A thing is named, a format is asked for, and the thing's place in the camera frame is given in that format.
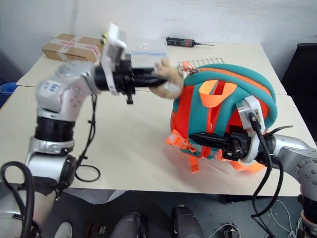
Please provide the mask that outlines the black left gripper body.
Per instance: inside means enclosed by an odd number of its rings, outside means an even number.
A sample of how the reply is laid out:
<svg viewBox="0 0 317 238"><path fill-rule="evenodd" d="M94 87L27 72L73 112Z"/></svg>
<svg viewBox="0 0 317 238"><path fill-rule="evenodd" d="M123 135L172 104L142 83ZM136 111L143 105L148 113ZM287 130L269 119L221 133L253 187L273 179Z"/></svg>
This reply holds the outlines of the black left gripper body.
<svg viewBox="0 0 317 238"><path fill-rule="evenodd" d="M115 66L113 78L116 90L122 95L126 95L126 103L133 104L132 95L135 94L135 87L133 86L134 74L131 65L131 56L125 55L120 60L119 64Z"/></svg>

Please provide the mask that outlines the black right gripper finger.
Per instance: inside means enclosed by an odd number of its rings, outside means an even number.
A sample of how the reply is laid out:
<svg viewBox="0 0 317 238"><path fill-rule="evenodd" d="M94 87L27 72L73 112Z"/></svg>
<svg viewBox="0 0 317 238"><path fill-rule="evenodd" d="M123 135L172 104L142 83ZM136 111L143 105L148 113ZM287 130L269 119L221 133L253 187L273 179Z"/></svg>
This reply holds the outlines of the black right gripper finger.
<svg viewBox="0 0 317 238"><path fill-rule="evenodd" d="M207 146L214 149L226 150L230 145L230 140L206 140L206 139L198 139L195 140L197 144L202 146Z"/></svg>
<svg viewBox="0 0 317 238"><path fill-rule="evenodd" d="M189 138L196 143L228 143L229 137L209 133L190 134Z"/></svg>

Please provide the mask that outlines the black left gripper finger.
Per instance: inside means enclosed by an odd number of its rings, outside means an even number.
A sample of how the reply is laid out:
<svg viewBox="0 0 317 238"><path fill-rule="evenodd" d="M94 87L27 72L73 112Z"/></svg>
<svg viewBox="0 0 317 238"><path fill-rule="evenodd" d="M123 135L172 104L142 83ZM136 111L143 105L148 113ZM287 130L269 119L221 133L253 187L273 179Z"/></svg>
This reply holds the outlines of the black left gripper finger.
<svg viewBox="0 0 317 238"><path fill-rule="evenodd" d="M167 79L157 75L137 75L134 77L134 87L158 87L167 82Z"/></svg>
<svg viewBox="0 0 317 238"><path fill-rule="evenodd" d="M133 77L155 77L154 68L133 68L132 69Z"/></svg>

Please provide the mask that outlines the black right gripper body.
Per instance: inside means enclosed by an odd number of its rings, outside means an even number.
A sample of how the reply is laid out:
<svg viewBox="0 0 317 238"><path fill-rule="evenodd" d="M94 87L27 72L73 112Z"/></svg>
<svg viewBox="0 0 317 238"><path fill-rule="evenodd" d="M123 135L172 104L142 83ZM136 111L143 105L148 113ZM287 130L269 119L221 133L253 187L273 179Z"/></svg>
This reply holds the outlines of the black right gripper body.
<svg viewBox="0 0 317 238"><path fill-rule="evenodd" d="M238 161L247 156L251 137L242 127L231 125L229 132L225 133L224 139L224 145L221 147L223 158Z"/></svg>

